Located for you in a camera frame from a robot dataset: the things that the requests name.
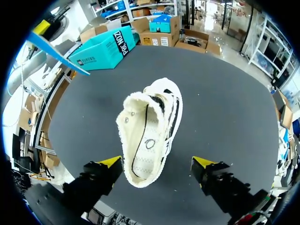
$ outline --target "teal cardboard box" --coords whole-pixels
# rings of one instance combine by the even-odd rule
[[[171,33],[171,26],[169,22],[150,22],[149,30],[150,32]]]
[[[69,57],[84,70],[113,69],[135,47],[130,26],[92,37]]]

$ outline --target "sticker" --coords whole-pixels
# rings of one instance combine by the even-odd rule
[[[150,38],[144,37],[144,45],[151,45]]]
[[[96,62],[95,57],[87,57],[85,59],[77,60],[78,64],[80,66],[83,66],[84,64],[90,63],[90,62]]]
[[[153,43],[153,45],[157,45],[158,46],[158,40],[156,38],[152,39],[152,43]]]
[[[169,46],[167,37],[161,37],[160,38],[160,43],[161,43],[161,46]]]
[[[113,38],[118,46],[119,52],[122,53],[123,57],[125,57],[129,53],[129,50],[121,31],[119,30],[115,32],[113,34]]]

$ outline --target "black table surface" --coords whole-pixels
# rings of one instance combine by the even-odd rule
[[[230,219],[190,176],[191,157],[224,161],[251,193],[270,190],[278,128],[268,89],[237,67],[189,50],[137,46],[115,69],[77,75],[50,124],[53,149],[77,177],[89,161],[122,155],[116,118],[124,99],[159,78],[174,81],[183,115],[164,170],[146,188],[124,174],[101,200],[144,225],[226,224]]]

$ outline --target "white sneaker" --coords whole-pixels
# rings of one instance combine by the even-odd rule
[[[144,188],[160,176],[182,117],[182,97],[177,85],[158,79],[124,101],[117,117],[128,182]]]

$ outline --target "shiny floor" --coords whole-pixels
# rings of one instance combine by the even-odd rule
[[[257,79],[265,87],[270,85],[271,79],[255,65],[249,65],[248,60],[240,55],[239,50],[242,46],[242,43],[239,40],[227,35],[227,28],[224,27],[224,30],[222,30],[221,25],[216,23],[211,16],[208,15],[201,20],[195,19],[194,25],[191,26],[191,30],[209,34],[209,41],[218,43],[221,47],[220,59],[243,70],[253,78]]]

